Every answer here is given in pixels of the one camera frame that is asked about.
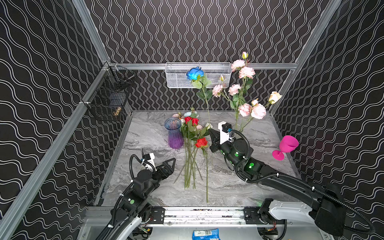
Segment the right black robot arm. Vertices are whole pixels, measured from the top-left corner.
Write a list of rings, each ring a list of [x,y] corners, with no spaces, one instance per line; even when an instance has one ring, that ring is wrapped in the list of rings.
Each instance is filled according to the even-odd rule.
[[[223,131],[208,131],[212,144],[210,150],[221,152],[230,170],[248,184],[262,184],[288,194],[306,204],[310,210],[307,218],[324,232],[335,237],[343,236],[345,231],[372,235],[376,229],[362,213],[344,202],[336,186],[309,184],[301,179],[284,174],[252,157],[253,149],[248,139],[239,131],[225,124]],[[367,229],[357,229],[345,224],[346,212],[350,211],[364,222]]]

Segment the pink peony flower stem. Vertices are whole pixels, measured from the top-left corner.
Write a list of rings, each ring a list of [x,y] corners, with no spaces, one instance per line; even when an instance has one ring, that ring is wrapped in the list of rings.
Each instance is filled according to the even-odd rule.
[[[249,67],[249,54],[247,52],[242,52],[241,59],[234,61],[231,69],[233,73],[238,74],[239,80],[241,81],[239,83],[242,87],[239,93],[241,106],[246,103],[245,94],[253,84],[253,79],[256,74],[255,70]]]

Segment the pink double flower stem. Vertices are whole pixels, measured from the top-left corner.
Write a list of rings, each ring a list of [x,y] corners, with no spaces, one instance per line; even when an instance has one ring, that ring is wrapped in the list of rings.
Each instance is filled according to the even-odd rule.
[[[231,85],[226,91],[226,85],[224,84],[224,80],[225,77],[223,75],[220,75],[219,84],[214,86],[212,93],[214,97],[224,97],[224,99],[229,102],[231,109],[235,111],[235,126],[237,126],[240,107],[239,93],[242,87],[239,84],[234,84]]]

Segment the blue rose flower stem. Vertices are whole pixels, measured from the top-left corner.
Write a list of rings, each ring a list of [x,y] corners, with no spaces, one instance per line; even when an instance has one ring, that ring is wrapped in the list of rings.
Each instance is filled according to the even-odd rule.
[[[191,81],[191,84],[194,88],[198,89],[197,96],[204,100],[206,104],[206,110],[208,112],[208,123],[206,124],[207,129],[211,129],[213,126],[211,124],[210,118],[210,105],[209,100],[213,96],[212,89],[209,89],[209,86],[212,82],[207,78],[206,74],[201,67],[195,67],[190,69],[186,73],[187,79]]]

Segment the cream rose flower stem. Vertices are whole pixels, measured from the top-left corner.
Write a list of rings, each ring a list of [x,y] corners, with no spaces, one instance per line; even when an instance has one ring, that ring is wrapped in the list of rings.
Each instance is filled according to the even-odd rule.
[[[265,105],[263,105],[266,110],[274,105],[275,103],[277,103],[280,99],[282,98],[282,95],[279,94],[278,92],[272,92],[269,96],[269,99],[267,100],[267,103]]]

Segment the pale pink flower stem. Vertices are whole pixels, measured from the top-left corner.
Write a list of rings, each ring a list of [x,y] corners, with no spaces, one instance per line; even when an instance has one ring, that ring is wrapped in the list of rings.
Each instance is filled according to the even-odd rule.
[[[245,123],[241,123],[240,132],[242,132],[245,127],[252,122],[253,120],[262,120],[266,114],[266,108],[259,103],[258,99],[255,99],[251,104],[243,104],[239,108],[239,113],[242,117],[246,118]]]

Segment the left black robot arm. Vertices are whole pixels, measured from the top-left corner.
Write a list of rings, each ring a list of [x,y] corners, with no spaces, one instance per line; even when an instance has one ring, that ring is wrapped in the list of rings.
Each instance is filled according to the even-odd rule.
[[[98,240],[126,240],[137,227],[153,219],[148,197],[161,181],[174,173],[176,165],[176,159],[171,158],[155,166],[150,162],[153,157],[152,153],[141,158],[135,154],[130,156],[131,182],[118,197],[111,219],[97,236]]]

